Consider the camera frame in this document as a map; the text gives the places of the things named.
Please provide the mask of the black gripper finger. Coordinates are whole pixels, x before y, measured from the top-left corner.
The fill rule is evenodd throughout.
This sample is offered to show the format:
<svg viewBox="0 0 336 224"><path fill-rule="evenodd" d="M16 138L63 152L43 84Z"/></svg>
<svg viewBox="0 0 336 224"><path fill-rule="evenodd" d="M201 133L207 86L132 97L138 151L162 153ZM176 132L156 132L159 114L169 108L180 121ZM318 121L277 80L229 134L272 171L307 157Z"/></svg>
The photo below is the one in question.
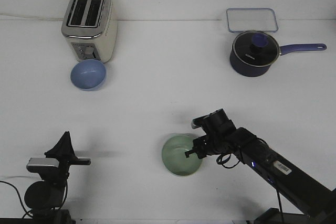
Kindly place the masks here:
<svg viewBox="0 0 336 224"><path fill-rule="evenodd" d="M67 134L68 134L68 153L69 155L75 156L75 151L73 149L73 145L71 142L70 132L68 131Z"/></svg>
<svg viewBox="0 0 336 224"><path fill-rule="evenodd" d="M190 157L192 154L196 154L197 157L199 157L199 151L198 151L197 148L193 148L191 150L188 150L184 154L185 154L186 157Z"/></svg>
<svg viewBox="0 0 336 224"><path fill-rule="evenodd" d="M69 152L69 132L66 131L57 144L46 152L46 155L66 155Z"/></svg>

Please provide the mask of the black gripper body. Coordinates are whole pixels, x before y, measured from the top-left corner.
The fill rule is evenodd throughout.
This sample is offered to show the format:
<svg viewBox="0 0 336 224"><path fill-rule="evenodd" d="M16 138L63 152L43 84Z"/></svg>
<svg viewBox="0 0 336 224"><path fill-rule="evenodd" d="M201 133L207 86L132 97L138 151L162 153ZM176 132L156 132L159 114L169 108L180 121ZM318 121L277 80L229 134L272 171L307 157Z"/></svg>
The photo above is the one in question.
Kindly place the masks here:
<svg viewBox="0 0 336 224"><path fill-rule="evenodd" d="M59 172L61 174L68 173L71 165L89 166L91 164L90 158L78 158L74 153L57 154L46 152L45 156L47 158L55 158L59 161Z"/></svg>
<svg viewBox="0 0 336 224"><path fill-rule="evenodd" d="M199 151L198 158L231 154L234 147L226 138L237 130L235 125L224 109L216 110L208 115L208 129L204 131L205 135L193 140L193 148Z"/></svg>

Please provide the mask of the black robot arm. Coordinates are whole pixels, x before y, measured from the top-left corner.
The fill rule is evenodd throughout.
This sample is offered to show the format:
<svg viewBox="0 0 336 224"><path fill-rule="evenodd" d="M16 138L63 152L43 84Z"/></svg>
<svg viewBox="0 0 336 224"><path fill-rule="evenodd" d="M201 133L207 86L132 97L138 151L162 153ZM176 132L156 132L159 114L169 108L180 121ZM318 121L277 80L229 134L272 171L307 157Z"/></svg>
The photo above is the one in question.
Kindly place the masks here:
<svg viewBox="0 0 336 224"><path fill-rule="evenodd" d="M63 209L68 194L69 169L72 165L88 166L89 158L78 158L66 131L44 157L29 159L26 169L40 176L25 192L24 201L31 209L33 223L75 223L70 211Z"/></svg>
<svg viewBox="0 0 336 224"><path fill-rule="evenodd" d="M204 136L193 141L186 156L195 153L199 159L216 155L223 167L234 155L239 163L248 165L284 196L300 214L284 213L281 207L270 208L254 223L335 223L335 191L313 179L293 163L275 152L247 129L236 128L219 109L192 120L192 128L202 128Z"/></svg>

